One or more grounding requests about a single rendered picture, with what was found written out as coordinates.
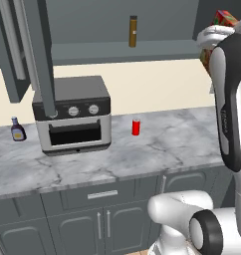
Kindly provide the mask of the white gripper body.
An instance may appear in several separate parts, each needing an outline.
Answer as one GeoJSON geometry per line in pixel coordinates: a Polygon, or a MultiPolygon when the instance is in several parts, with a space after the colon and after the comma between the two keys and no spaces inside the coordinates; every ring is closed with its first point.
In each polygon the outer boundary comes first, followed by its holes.
{"type": "Polygon", "coordinates": [[[212,25],[197,35],[196,44],[201,49],[212,50],[221,41],[235,32],[233,27],[212,25]]]}

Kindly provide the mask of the red and green cereal box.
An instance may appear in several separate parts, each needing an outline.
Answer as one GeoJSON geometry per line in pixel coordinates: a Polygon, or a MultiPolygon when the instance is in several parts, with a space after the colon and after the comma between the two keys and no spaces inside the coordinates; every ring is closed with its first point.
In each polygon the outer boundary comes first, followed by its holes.
{"type": "MultiPolygon", "coordinates": [[[[211,22],[212,25],[221,25],[227,27],[234,27],[238,23],[238,20],[231,15],[227,10],[217,10],[213,21],[211,22]]],[[[200,55],[200,61],[203,64],[207,73],[209,73],[209,60],[212,51],[203,49],[200,55]]]]}

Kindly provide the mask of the brown tall bottle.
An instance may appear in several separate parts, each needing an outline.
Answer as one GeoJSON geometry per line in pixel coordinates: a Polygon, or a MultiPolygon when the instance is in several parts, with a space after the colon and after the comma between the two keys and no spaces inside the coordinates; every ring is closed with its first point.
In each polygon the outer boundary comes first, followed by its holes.
{"type": "Polygon", "coordinates": [[[136,46],[136,27],[137,27],[137,16],[130,16],[128,45],[131,48],[134,48],[136,46]]]}

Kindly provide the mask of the red can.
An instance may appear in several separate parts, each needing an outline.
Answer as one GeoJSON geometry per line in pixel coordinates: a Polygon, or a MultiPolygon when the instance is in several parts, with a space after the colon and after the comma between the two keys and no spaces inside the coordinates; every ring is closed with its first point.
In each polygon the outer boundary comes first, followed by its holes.
{"type": "Polygon", "coordinates": [[[139,135],[139,132],[140,132],[140,119],[133,119],[131,133],[133,135],[139,135]]]}

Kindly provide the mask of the grey base cabinet door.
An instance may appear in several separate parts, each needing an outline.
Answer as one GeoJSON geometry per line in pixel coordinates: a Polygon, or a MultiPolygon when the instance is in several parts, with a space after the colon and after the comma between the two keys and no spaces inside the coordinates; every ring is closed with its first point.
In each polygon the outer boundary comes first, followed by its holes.
{"type": "Polygon", "coordinates": [[[224,166],[170,173],[166,175],[164,192],[203,190],[211,196],[214,207],[219,208],[231,178],[224,166]]]}
{"type": "Polygon", "coordinates": [[[45,218],[0,225],[3,255],[57,255],[45,218]]]}
{"type": "Polygon", "coordinates": [[[105,255],[103,210],[101,208],[48,218],[57,255],[105,255]],[[101,214],[102,239],[98,217],[101,214]]]}
{"type": "Polygon", "coordinates": [[[104,208],[106,255],[125,255],[147,248],[151,220],[147,201],[136,201],[104,208]],[[107,210],[111,212],[108,237],[107,210]]]}

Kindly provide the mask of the grey toaster oven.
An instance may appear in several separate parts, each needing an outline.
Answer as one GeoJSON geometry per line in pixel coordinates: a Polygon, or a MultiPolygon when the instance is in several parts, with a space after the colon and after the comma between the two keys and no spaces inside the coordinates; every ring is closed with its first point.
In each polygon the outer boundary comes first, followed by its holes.
{"type": "Polygon", "coordinates": [[[101,76],[57,78],[55,94],[57,113],[53,117],[45,115],[39,92],[32,103],[44,154],[82,153],[111,145],[111,97],[101,76]],[[96,115],[89,112],[91,105],[99,107],[96,115]],[[77,107],[79,114],[70,116],[70,107],[77,107]]]}

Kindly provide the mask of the grey drawer front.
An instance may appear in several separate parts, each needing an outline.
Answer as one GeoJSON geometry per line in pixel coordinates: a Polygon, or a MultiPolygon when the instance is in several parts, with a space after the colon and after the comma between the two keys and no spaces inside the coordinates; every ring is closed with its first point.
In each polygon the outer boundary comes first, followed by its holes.
{"type": "Polygon", "coordinates": [[[0,225],[44,216],[44,206],[39,194],[0,200],[0,225]]]}
{"type": "Polygon", "coordinates": [[[157,176],[122,180],[112,183],[68,188],[42,194],[48,216],[69,213],[85,207],[115,205],[122,202],[147,199],[156,193],[157,176]],[[87,195],[109,190],[117,190],[118,195],[88,200],[87,195]]]}

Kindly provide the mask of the purple sauce bottle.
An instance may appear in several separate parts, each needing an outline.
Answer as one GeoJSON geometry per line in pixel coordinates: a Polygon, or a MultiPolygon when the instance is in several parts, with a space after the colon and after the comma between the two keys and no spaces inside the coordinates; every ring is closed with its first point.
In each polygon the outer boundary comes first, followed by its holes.
{"type": "Polygon", "coordinates": [[[24,128],[19,124],[16,117],[12,117],[11,134],[15,141],[23,141],[27,138],[24,128]]]}

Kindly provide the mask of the grey open wall cabinet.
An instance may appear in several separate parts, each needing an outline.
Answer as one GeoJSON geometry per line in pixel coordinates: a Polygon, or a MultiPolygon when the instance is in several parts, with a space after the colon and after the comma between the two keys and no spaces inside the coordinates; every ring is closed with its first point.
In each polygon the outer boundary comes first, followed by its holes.
{"type": "Polygon", "coordinates": [[[55,65],[195,59],[199,0],[46,0],[55,65]],[[137,16],[136,46],[128,45],[137,16]]]}

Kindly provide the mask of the grey wall cabinet door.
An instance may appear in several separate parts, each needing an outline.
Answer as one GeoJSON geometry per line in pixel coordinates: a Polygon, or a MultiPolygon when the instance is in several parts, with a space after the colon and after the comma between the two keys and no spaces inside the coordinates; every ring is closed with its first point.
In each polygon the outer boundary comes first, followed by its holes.
{"type": "Polygon", "coordinates": [[[11,9],[12,19],[14,22],[16,36],[18,39],[18,45],[21,52],[22,63],[23,63],[26,79],[25,80],[17,79],[1,12],[0,12],[0,69],[2,71],[2,75],[4,78],[9,101],[12,104],[16,104],[22,101],[29,86],[31,85],[31,81],[30,81],[26,57],[24,53],[21,32],[20,32],[20,28],[18,24],[17,13],[14,6],[14,0],[8,0],[8,1],[9,1],[10,9],[11,9]]]}
{"type": "Polygon", "coordinates": [[[22,0],[45,115],[56,114],[52,40],[46,0],[22,0]]]}

